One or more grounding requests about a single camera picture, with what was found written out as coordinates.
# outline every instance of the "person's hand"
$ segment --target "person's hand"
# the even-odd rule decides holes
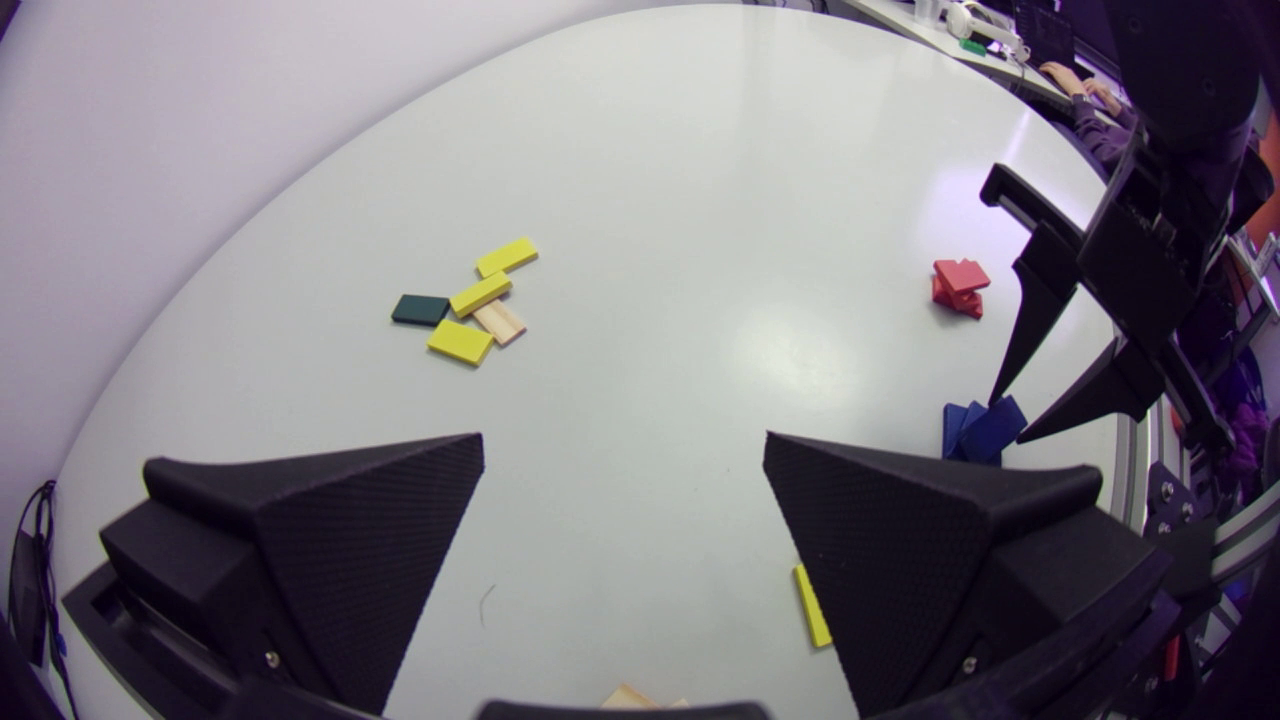
[[[1075,77],[1075,70],[1068,68],[1062,63],[1044,63],[1041,65],[1041,72],[1053,78],[1053,82],[1062,88],[1069,97],[1076,95],[1088,95],[1084,90],[1084,83],[1080,78]]]
[[[1112,118],[1119,115],[1120,110],[1124,110],[1124,106],[1120,105],[1120,101],[1116,100],[1115,95],[1111,95],[1111,88],[1107,87],[1105,82],[1100,82],[1098,78],[1091,77],[1089,79],[1084,81],[1083,85],[1084,85],[1084,92],[1088,95],[1093,95],[1098,100],[1101,100],[1102,104],[1106,105],[1107,108],[1107,114],[1110,114]]]

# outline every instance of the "desk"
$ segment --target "desk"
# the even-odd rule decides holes
[[[387,715],[593,706],[628,682],[851,717],[836,653],[809,647],[765,430],[938,455],[943,402],[986,397],[1018,310],[1027,232],[978,200],[995,161],[1082,225],[1102,197],[1015,97],[858,23],[689,5],[530,42],[316,165],[156,318],[63,468],[59,587],[104,561],[97,530],[143,498],[150,456],[483,430],[488,469]],[[481,368],[390,324],[401,293],[453,293],[521,234],[541,258],[507,304],[529,332]],[[931,263],[961,256],[992,278],[982,322],[929,300]],[[1079,293],[1012,388],[1027,414],[1111,337]],[[1117,425],[1006,465],[1098,465],[1106,507]],[[138,716],[64,632],[81,707]]]
[[[960,41],[947,32],[945,22],[925,27],[915,22],[915,8],[899,0],[835,0],[828,9],[835,14],[870,20],[873,24],[928,45],[934,50],[960,60],[965,65],[1007,87],[1014,95],[1047,100],[1061,110],[1071,108],[1068,97],[1048,78],[1032,68],[1023,68],[1014,60],[1001,60],[993,55],[975,55],[960,47]]]

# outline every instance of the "dark green block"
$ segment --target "dark green block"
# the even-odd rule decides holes
[[[392,320],[434,328],[440,324],[448,311],[449,299],[447,297],[402,295],[401,301],[396,304],[396,310],[392,310]]]

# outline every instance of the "cable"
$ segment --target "cable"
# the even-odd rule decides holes
[[[79,711],[76,707],[76,697],[72,694],[72,682],[67,675],[67,664],[63,656],[67,655],[67,643],[63,641],[63,634],[59,630],[58,624],[58,585],[54,582],[52,570],[52,557],[54,557],[54,488],[58,486],[58,480],[46,480],[36,492],[31,493],[27,500],[27,505],[22,509],[22,516],[18,519],[18,529],[14,533],[14,551],[17,551],[18,538],[22,533],[22,527],[27,521],[27,512],[31,510],[31,503],[36,503],[36,521],[35,521],[35,538],[36,538],[36,564],[38,570],[40,580],[40,601],[45,607],[45,623],[47,624],[49,632],[49,664],[58,673],[58,676],[63,682],[63,691],[67,693],[67,703],[72,708],[72,717],[79,720]],[[13,596],[13,560],[15,553],[10,555],[9,560],[9,602],[10,607],[14,600]],[[14,614],[9,614],[9,625],[14,630],[17,629],[13,624]]]

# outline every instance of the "stacked red blocks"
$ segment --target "stacked red blocks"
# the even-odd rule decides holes
[[[933,263],[933,301],[964,313],[973,319],[982,318],[979,290],[991,284],[991,278],[973,260],[938,260]]]

